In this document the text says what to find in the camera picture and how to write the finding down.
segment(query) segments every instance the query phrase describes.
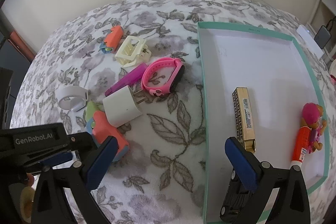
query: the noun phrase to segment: barcode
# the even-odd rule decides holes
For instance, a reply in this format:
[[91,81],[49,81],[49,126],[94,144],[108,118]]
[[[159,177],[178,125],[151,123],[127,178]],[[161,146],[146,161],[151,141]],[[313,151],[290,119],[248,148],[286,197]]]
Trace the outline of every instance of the barcode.
[[244,108],[249,108],[249,104],[248,104],[248,102],[247,102],[247,99],[245,98],[245,99],[243,99],[243,102],[244,102]]

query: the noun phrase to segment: watch face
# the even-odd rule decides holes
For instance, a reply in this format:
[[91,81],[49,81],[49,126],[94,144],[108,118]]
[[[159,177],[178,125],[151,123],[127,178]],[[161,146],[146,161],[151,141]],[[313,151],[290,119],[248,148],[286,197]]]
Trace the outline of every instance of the watch face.
[[184,65],[182,65],[182,67],[180,67],[178,73],[176,74],[173,82],[171,83],[169,92],[174,92],[175,91],[175,88],[176,88],[177,84],[179,83],[179,81],[181,80],[181,78],[184,74],[184,69],[185,69]]

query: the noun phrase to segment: purple plastic object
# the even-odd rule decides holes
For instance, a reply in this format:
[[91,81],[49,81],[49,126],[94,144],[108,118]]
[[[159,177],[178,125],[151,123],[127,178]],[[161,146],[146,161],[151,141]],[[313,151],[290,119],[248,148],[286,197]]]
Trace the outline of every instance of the purple plastic object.
[[137,81],[139,81],[146,68],[148,66],[146,63],[141,63],[134,70],[131,70],[128,74],[126,74],[123,78],[121,78],[118,82],[116,82],[112,87],[110,87],[107,91],[105,91],[105,96],[111,95],[113,92],[122,89],[124,86],[133,85]]

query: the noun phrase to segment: white watch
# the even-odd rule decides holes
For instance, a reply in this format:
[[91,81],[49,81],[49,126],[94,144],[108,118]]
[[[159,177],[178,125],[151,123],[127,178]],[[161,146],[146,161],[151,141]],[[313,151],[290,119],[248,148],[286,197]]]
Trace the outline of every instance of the white watch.
[[88,90],[76,85],[57,89],[55,96],[61,109],[72,111],[85,107],[89,97]]

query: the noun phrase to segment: floral pattern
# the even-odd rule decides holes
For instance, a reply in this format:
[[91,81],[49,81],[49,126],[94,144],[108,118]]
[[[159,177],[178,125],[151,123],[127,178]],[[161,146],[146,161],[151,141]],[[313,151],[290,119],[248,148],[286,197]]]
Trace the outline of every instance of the floral pattern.
[[[127,35],[147,39],[151,61],[180,58],[185,74],[176,93],[146,96],[143,115],[119,130],[130,151],[110,166],[99,188],[92,192],[106,217],[116,224],[201,223],[205,182],[205,120],[198,21],[223,21],[276,30],[296,37],[323,93],[330,132],[330,169],[327,180],[310,199],[311,219],[324,215],[336,195],[336,92],[327,67],[295,32],[298,19],[252,0],[122,0],[91,10],[68,21],[50,35],[37,53],[21,85],[11,127],[62,122],[68,134],[85,130],[85,110],[63,111],[55,90],[79,85],[101,105],[104,92],[131,69],[121,69],[113,54],[99,44],[110,28],[121,25]],[[162,75],[151,79],[157,85]],[[139,83],[133,91],[139,91]],[[67,191],[78,223],[80,211]]]

